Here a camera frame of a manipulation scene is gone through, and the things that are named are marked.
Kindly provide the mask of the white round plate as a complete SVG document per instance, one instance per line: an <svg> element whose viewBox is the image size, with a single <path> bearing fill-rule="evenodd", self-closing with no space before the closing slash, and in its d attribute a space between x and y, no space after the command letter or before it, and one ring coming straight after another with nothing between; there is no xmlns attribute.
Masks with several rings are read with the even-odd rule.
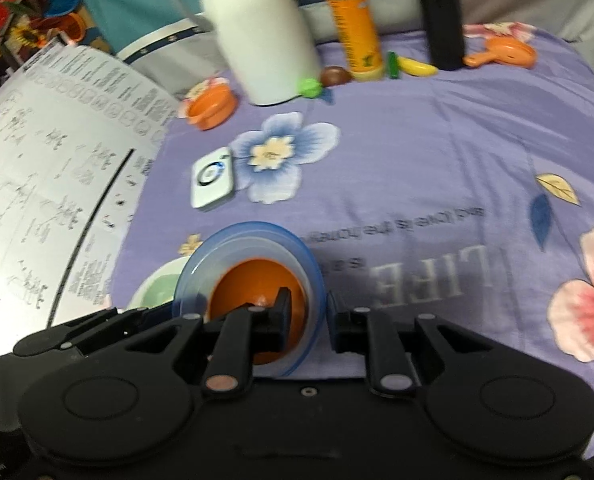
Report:
<svg viewBox="0 0 594 480"><path fill-rule="evenodd" d="M183 256L171 260L150 274L134 292L126 310L154 308L171 301L178 278L189 258L189 256Z"/></svg>

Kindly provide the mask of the white thermos jug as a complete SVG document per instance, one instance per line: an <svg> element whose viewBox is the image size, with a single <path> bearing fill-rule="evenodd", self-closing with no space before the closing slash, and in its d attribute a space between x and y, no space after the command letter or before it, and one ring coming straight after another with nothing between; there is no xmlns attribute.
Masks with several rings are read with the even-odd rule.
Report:
<svg viewBox="0 0 594 480"><path fill-rule="evenodd" d="M300 82L320 73L318 52L295 0L199 0L201 14L183 0L171 2L184 18L216 36L251 104L295 99Z"/></svg>

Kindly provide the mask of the green square plate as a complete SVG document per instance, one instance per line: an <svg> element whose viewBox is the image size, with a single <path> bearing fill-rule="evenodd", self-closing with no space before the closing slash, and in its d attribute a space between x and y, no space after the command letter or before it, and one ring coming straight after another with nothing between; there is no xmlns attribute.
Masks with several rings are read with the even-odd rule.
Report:
<svg viewBox="0 0 594 480"><path fill-rule="evenodd" d="M174 296L180 271L158 270L140 284L133 295L131 308L154 308L166 304Z"/></svg>

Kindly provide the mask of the brown toy half ball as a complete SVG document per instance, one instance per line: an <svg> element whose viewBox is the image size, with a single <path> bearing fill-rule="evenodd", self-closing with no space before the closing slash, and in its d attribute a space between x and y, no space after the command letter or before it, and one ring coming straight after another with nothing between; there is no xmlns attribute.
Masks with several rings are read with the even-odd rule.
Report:
<svg viewBox="0 0 594 480"><path fill-rule="evenodd" d="M320 83L324 88L341 86L353 80L352 73L342 66L326 66L320 73Z"/></svg>

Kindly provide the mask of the blue translucent plastic bowl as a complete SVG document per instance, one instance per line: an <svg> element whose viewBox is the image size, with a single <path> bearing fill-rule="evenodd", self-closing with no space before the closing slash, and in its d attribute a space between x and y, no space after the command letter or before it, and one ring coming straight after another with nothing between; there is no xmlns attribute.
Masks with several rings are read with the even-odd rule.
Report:
<svg viewBox="0 0 594 480"><path fill-rule="evenodd" d="M310 249L295 234L261 221L236 223L211 235L185 263L173 295L178 314L213 321L242 304L272 307L291 292L287 348L254 358L256 373L287 378L306 360L326 313L324 280Z"/></svg>

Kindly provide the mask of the green toy cucumber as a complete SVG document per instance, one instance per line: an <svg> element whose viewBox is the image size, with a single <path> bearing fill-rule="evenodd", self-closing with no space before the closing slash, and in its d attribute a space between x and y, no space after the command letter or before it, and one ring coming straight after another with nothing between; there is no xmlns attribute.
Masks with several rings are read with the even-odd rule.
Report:
<svg viewBox="0 0 594 480"><path fill-rule="evenodd" d="M398 56L392 51L389 51L387 53L387 74L390 79L400 78L400 66Z"/></svg>

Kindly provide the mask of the grey star-trimmed pillow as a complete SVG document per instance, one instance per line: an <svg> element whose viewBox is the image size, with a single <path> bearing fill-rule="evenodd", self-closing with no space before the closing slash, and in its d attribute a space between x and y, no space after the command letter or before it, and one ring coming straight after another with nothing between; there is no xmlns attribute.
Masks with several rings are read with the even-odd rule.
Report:
<svg viewBox="0 0 594 480"><path fill-rule="evenodd" d="M461 0L463 21L485 32L504 32L513 22L543 29L571 44L594 70L594 0ZM422 26L418 0L370 0L380 32L410 32ZM174 35L140 38L118 57L167 92L181 94L226 63L211 34L196 26Z"/></svg>

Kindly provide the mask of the purple floral tablecloth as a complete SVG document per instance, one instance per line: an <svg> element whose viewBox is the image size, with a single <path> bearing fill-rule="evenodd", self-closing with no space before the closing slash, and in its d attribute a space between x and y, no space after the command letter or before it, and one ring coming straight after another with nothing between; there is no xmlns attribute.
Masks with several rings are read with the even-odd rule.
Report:
<svg viewBox="0 0 594 480"><path fill-rule="evenodd" d="M126 306L220 229L272 222L312 250L345 304L442 316L594 388L594 74L545 32L531 43L530 70L352 82L326 98L242 104L206 132L175 119L112 302ZM224 146L234 193L194 209L193 163Z"/></svg>

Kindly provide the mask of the orange yellow detergent bottle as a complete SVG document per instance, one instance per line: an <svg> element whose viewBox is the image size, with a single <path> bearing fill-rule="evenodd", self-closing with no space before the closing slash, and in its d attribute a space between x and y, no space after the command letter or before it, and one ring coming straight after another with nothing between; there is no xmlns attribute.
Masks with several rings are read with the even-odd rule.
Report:
<svg viewBox="0 0 594 480"><path fill-rule="evenodd" d="M382 79L379 36L367 0L326 0L333 14L340 44L344 47L349 72L357 81Z"/></svg>

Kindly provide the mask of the black tall flask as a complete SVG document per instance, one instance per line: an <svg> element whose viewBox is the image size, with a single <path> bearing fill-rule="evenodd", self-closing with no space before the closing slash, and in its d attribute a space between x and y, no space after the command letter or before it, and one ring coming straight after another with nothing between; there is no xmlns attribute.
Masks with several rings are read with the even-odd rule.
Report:
<svg viewBox="0 0 594 480"><path fill-rule="evenodd" d="M459 70L464 67L460 0L419 0L431 64L439 70Z"/></svg>

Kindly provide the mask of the orange toy pot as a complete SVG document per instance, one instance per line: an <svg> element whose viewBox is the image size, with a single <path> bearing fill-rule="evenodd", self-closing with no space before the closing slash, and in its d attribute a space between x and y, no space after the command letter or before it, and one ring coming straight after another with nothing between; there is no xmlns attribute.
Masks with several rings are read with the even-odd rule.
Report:
<svg viewBox="0 0 594 480"><path fill-rule="evenodd" d="M186 94L182 116L201 131L222 125L238 107L238 97L230 82L222 77L209 78Z"/></svg>

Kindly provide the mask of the white printed instruction sheet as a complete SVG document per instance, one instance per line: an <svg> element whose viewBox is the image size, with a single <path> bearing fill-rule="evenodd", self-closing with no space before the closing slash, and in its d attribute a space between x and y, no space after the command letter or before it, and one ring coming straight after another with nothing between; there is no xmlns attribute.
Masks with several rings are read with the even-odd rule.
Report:
<svg viewBox="0 0 594 480"><path fill-rule="evenodd" d="M114 267L178 101L109 54L53 42L0 88L0 431L52 349L24 337L109 306Z"/></svg>

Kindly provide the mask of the orange-red plastic bowl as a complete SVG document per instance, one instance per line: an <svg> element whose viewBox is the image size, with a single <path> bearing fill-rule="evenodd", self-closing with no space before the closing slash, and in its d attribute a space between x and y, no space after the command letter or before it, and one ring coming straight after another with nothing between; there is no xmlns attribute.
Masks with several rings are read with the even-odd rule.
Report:
<svg viewBox="0 0 594 480"><path fill-rule="evenodd" d="M308 297L298 278L277 261L248 259L229 268L212 290L207 308L209 321L222 318L242 304L270 308L278 291L286 287L291 292L291 319L287 349L282 353L266 352L254 357L254 364L276 362L294 350L300 342L309 318Z"/></svg>

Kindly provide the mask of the orange toy frying pan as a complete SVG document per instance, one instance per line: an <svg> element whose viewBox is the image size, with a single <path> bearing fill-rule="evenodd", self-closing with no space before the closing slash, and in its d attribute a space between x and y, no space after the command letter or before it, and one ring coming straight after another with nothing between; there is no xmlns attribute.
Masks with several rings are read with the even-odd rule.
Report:
<svg viewBox="0 0 594 480"><path fill-rule="evenodd" d="M536 50L523 41L513 37L491 37L484 40L484 50L464 57L469 68L496 63L522 68L532 68L536 64Z"/></svg>

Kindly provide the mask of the yellow toy banana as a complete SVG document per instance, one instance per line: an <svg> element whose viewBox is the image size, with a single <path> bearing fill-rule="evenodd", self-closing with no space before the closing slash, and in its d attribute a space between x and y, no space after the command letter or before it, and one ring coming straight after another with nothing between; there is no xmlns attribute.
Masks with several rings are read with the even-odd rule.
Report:
<svg viewBox="0 0 594 480"><path fill-rule="evenodd" d="M439 70L436 66L413 60L412 58L404 58L398 56L397 62L400 70L414 77L431 77L437 75Z"/></svg>

